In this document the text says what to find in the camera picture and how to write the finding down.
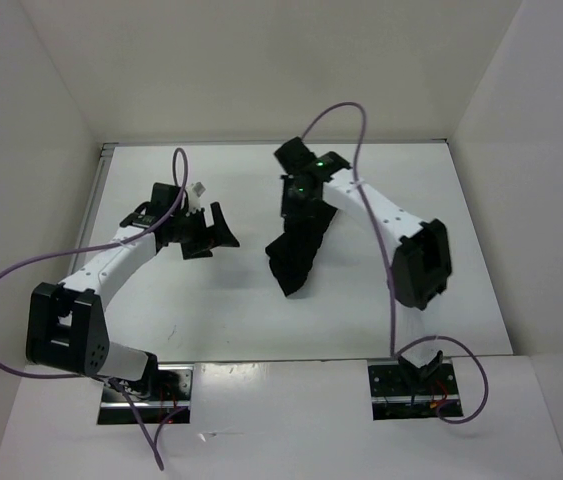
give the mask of black cloth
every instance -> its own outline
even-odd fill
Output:
[[[324,202],[316,206],[316,215],[301,220],[285,220],[283,235],[268,245],[270,270],[287,297],[299,290],[308,279],[323,235],[337,209]]]

